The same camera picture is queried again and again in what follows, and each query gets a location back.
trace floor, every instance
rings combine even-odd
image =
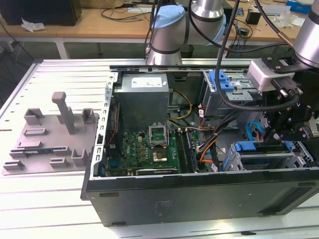
[[[54,43],[25,42],[21,43],[34,57],[40,59],[59,59],[59,53]],[[66,47],[73,59],[92,58],[143,58],[143,44],[102,43],[103,56],[97,53],[96,43],[67,43]],[[28,55],[17,45],[12,54],[2,54],[0,46],[0,107],[5,103],[15,86],[24,76],[32,63]],[[269,56],[273,50],[265,49],[252,53],[236,55],[230,53],[227,58],[259,58]],[[287,52],[287,47],[278,47],[276,53]],[[215,46],[195,46],[192,58],[216,58],[218,48]]]

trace green motherboard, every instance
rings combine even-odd
[[[176,132],[170,130],[167,133],[167,147],[157,147],[150,143],[148,131],[130,131],[123,133],[122,154],[120,158],[109,159],[109,176],[133,176],[139,169],[172,168],[181,171]],[[196,131],[189,131],[191,148],[195,152],[199,145]],[[151,140],[165,139],[163,131],[153,131]]]

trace gray fixture post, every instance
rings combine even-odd
[[[66,106],[65,98],[66,98],[65,92],[54,92],[52,95],[52,102],[58,105],[61,116],[64,120],[66,128],[69,131],[69,134],[73,134],[74,128],[75,128],[73,117],[69,113],[68,107]]]

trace yellow cable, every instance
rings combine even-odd
[[[174,118],[167,118],[168,120],[180,120],[180,119],[183,119],[183,118],[186,118],[186,117],[188,117],[189,115],[190,115],[190,113],[191,113],[191,110],[192,110],[192,104],[191,104],[191,102],[190,102],[190,100],[186,97],[186,95],[184,95],[182,92],[180,92],[179,90],[177,90],[177,89],[173,89],[173,92],[174,91],[176,91],[176,92],[178,92],[178,93],[180,93],[186,100],[187,100],[187,102],[188,102],[188,104],[189,104],[189,111],[188,111],[188,113],[186,114],[186,115],[184,115],[184,116],[179,116],[179,117],[174,117]]]

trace wooden table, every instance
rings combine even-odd
[[[272,0],[265,0],[269,4],[283,4],[273,2]],[[230,5],[234,5],[234,1],[228,1]],[[244,10],[249,8],[248,3],[241,2],[239,4]],[[245,21],[245,16],[237,16],[239,20]],[[132,16],[137,13],[125,12],[114,13],[112,17],[126,17]],[[65,42],[118,42],[118,43],[143,43],[145,35],[147,33],[149,22],[140,16],[142,21],[136,22],[116,22],[101,17],[99,9],[82,9],[82,15],[75,26],[56,26],[47,25],[46,30],[37,32],[28,32],[20,25],[8,26],[5,24],[6,29],[16,38],[18,41],[36,41],[36,42],[55,42],[60,53],[61,59],[68,59],[68,52],[64,46]],[[265,20],[261,17],[258,25],[251,25],[254,32],[252,37],[247,42],[247,45],[264,45],[269,42],[281,41],[274,31],[266,25]],[[295,39],[300,27],[285,28],[283,32]],[[229,37],[228,45],[231,44],[231,40],[234,39],[235,34],[232,33]],[[11,41],[7,33],[0,27],[0,41]],[[101,45],[98,45],[98,50],[101,52]]]

